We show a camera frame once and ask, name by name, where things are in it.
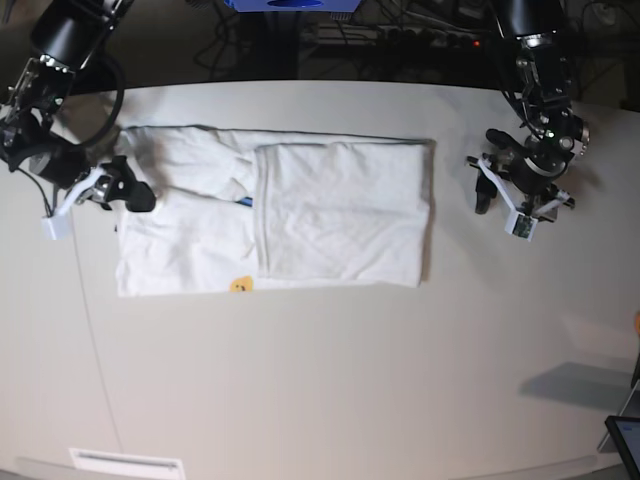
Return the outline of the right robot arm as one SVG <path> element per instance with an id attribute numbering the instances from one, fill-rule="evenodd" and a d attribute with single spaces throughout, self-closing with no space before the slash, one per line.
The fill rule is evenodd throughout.
<path id="1" fill-rule="evenodd" d="M 16 85 L 1 96 L 7 109 L 1 159 L 10 172 L 27 164 L 24 175 L 65 191 L 71 202 L 89 200 L 108 210 L 121 201 L 130 212 L 148 213 L 156 196 L 124 156 L 107 162 L 90 156 L 111 133 L 124 103 L 124 71 L 105 44 L 130 8 L 128 1 L 54 1 L 45 9 L 30 35 L 30 58 Z M 75 83 L 92 72 L 111 74 L 115 102 L 92 136 L 73 143 L 53 132 L 54 117 Z"/>

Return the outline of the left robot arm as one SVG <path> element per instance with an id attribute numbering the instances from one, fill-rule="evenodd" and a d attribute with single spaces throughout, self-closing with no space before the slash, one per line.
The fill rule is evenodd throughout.
<path id="1" fill-rule="evenodd" d="M 554 41 L 566 17 L 558 1 L 491 1 L 489 8 L 500 45 L 520 46 L 513 58 L 522 82 L 519 94 L 510 85 L 506 62 L 497 59 L 495 66 L 501 93 L 528 136 L 520 142 L 502 130 L 489 129 L 486 139 L 495 151 L 467 158 L 478 171 L 475 213 L 488 212 L 499 195 L 500 180 L 522 194 L 517 213 L 551 222 L 559 206 L 575 206 L 555 181 L 568 170 L 575 147 L 585 148 L 590 140 L 588 124 L 573 112 L 568 60 Z"/>

